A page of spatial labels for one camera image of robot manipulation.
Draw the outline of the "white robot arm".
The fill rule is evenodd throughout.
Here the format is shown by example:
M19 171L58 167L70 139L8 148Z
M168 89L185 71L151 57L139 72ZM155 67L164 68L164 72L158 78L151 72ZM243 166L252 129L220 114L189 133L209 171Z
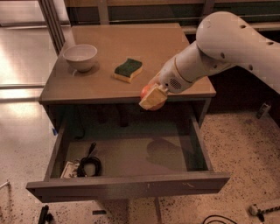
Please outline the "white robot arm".
M180 94L196 81L234 66L246 69L280 93L280 44L233 13L212 13L200 22L196 40L152 78L139 105L146 110L158 109L169 93Z

